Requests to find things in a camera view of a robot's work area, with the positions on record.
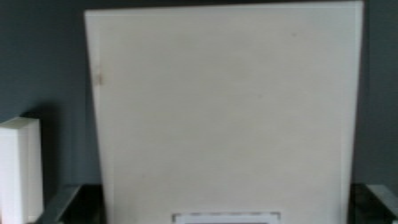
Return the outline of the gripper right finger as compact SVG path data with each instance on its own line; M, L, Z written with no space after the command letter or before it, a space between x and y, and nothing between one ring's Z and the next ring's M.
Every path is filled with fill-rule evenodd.
M348 224L398 224L398 196L384 185L352 185Z

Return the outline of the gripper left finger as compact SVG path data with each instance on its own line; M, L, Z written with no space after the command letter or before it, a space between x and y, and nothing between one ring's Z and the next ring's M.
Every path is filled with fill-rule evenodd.
M107 224L103 186L66 185L34 224Z

